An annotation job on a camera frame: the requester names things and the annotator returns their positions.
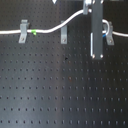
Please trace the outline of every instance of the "vertical post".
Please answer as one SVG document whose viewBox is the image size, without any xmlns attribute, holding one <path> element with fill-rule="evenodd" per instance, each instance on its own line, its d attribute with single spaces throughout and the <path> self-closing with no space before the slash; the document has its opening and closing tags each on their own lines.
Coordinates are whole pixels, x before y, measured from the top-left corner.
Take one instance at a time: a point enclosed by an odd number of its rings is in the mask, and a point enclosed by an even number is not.
<svg viewBox="0 0 128 128">
<path fill-rule="evenodd" d="M 103 1 L 92 1 L 92 33 L 91 33 L 91 56 L 93 59 L 103 58 Z"/>
</svg>

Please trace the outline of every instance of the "metal plate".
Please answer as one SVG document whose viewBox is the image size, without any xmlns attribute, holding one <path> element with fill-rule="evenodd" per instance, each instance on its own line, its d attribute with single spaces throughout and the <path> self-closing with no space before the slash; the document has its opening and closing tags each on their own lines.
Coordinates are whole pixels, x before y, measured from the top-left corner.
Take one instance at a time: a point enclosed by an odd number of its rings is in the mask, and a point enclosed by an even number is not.
<svg viewBox="0 0 128 128">
<path fill-rule="evenodd" d="M 49 29 L 83 8 L 81 2 L 1 0 L 0 30 Z M 104 18 L 114 30 L 128 30 L 127 4 L 106 3 Z M 128 39 L 104 40 L 104 58 L 90 57 L 91 15 L 68 24 L 68 44 L 58 30 L 0 35 L 0 128 L 127 128 Z"/>
</svg>

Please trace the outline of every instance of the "screw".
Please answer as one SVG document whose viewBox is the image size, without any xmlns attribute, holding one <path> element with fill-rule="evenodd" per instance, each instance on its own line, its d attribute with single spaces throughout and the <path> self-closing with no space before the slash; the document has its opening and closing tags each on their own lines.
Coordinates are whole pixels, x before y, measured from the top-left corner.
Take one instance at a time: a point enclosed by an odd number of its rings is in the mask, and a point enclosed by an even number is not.
<svg viewBox="0 0 128 128">
<path fill-rule="evenodd" d="M 112 43 L 112 40 L 109 40 L 110 43 Z"/>
<path fill-rule="evenodd" d="M 101 0 L 101 4 L 103 4 L 104 0 Z"/>
<path fill-rule="evenodd" d="M 24 41 L 24 38 L 22 37 L 21 40 Z"/>
<path fill-rule="evenodd" d="M 95 0 L 93 0 L 93 4 L 95 4 Z"/>
<path fill-rule="evenodd" d="M 100 55 L 100 58 L 103 58 L 103 55 L 102 54 Z"/>
<path fill-rule="evenodd" d="M 93 58 L 93 59 L 95 58 L 95 54 L 92 55 L 92 58 Z"/>
<path fill-rule="evenodd" d="M 66 39 L 63 39 L 63 42 L 66 42 Z"/>
</svg>

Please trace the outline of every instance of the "cable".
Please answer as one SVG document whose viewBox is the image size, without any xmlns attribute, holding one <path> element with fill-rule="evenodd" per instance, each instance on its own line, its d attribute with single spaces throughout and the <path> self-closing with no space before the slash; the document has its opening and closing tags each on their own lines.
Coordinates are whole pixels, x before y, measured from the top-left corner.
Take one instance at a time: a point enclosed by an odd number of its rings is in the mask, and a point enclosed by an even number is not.
<svg viewBox="0 0 128 128">
<path fill-rule="evenodd" d="M 107 24 L 107 26 L 108 26 L 107 32 L 106 32 L 106 31 L 103 31 L 103 33 L 105 33 L 106 35 L 108 35 L 108 33 L 109 33 L 109 23 L 108 23 L 108 21 L 105 20 L 105 19 L 103 19 L 102 22 L 105 23 L 105 24 Z"/>
<path fill-rule="evenodd" d="M 54 32 L 60 28 L 62 28 L 63 26 L 65 26 L 68 22 L 70 22 L 73 18 L 75 18 L 76 16 L 80 15 L 83 13 L 83 10 L 80 10 L 76 13 L 74 13 L 72 16 L 70 16 L 65 22 L 63 22 L 62 24 L 52 28 L 52 29 L 48 29 L 48 30 L 40 30 L 40 29 L 37 29 L 35 30 L 36 33 L 51 33 L 51 32 Z M 102 33 L 104 34 L 103 37 L 105 37 L 106 35 L 108 35 L 109 33 L 109 23 L 107 20 L 103 19 L 102 20 L 103 23 L 107 24 L 108 26 L 108 30 L 107 31 L 102 31 Z M 31 29 L 28 29 L 27 32 L 28 33 L 32 33 L 33 30 Z M 17 34 L 17 33 L 21 33 L 21 30 L 11 30 L 11 31 L 0 31 L 0 34 Z M 119 33 L 119 32 L 114 32 L 113 31 L 113 34 L 114 35 L 117 35 L 117 36 L 123 36 L 123 37 L 128 37 L 128 34 L 123 34 L 123 33 Z"/>
<path fill-rule="evenodd" d="M 74 13 L 71 17 L 69 17 L 65 22 L 63 22 L 62 24 L 52 28 L 52 29 L 48 29 L 48 30 L 40 30 L 40 29 L 37 29 L 36 30 L 36 33 L 51 33 L 51 32 L 54 32 L 60 28 L 62 28 L 63 26 L 65 26 L 68 22 L 70 22 L 73 18 L 75 18 L 76 16 L 80 15 L 83 13 L 83 10 L 80 10 L 76 13 Z M 32 30 L 31 29 L 28 29 L 27 30 L 28 33 L 32 33 Z M 17 34 L 17 33 L 21 33 L 21 30 L 11 30 L 11 31 L 0 31 L 0 34 Z"/>
<path fill-rule="evenodd" d="M 80 10 L 80 11 L 74 13 L 71 17 L 69 17 L 69 18 L 68 18 L 65 22 L 63 22 L 62 24 L 60 24 L 60 25 L 58 25 L 58 26 L 56 26 L 56 27 L 54 27 L 54 28 L 52 28 L 52 29 L 48 29 L 48 30 L 39 30 L 39 29 L 37 29 L 36 32 L 37 32 L 37 33 L 51 33 L 51 32 L 54 32 L 54 31 L 56 31 L 56 30 L 62 28 L 63 26 L 65 26 L 65 25 L 66 25 L 68 22 L 70 22 L 73 18 L 75 18 L 76 16 L 78 16 L 78 15 L 80 15 L 80 14 L 82 14 L 82 13 L 83 13 L 83 10 Z"/>
<path fill-rule="evenodd" d="M 124 34 L 124 33 L 119 33 L 119 32 L 114 32 L 113 31 L 113 34 L 117 35 L 117 36 L 128 37 L 128 34 Z"/>
</svg>

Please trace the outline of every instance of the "aluminum bracket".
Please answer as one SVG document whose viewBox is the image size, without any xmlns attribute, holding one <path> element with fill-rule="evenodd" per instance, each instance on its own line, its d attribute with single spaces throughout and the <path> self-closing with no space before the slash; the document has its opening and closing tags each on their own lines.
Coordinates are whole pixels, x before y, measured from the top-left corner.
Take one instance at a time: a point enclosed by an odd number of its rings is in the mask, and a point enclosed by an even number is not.
<svg viewBox="0 0 128 128">
<path fill-rule="evenodd" d="M 61 28 L 61 44 L 67 44 L 67 25 Z"/>
<path fill-rule="evenodd" d="M 107 24 L 104 24 L 103 27 L 104 27 L 104 30 L 106 30 L 106 31 L 108 30 Z M 113 26 L 112 26 L 112 23 L 109 22 L 109 33 L 108 33 L 108 35 L 106 35 L 106 40 L 107 40 L 108 45 L 114 45 L 112 32 L 113 32 Z"/>
<path fill-rule="evenodd" d="M 20 24 L 21 35 L 20 35 L 20 39 L 19 39 L 20 44 L 24 44 L 26 42 L 27 29 L 28 29 L 29 25 L 30 24 L 28 23 L 28 20 L 21 21 L 21 24 Z"/>
</svg>

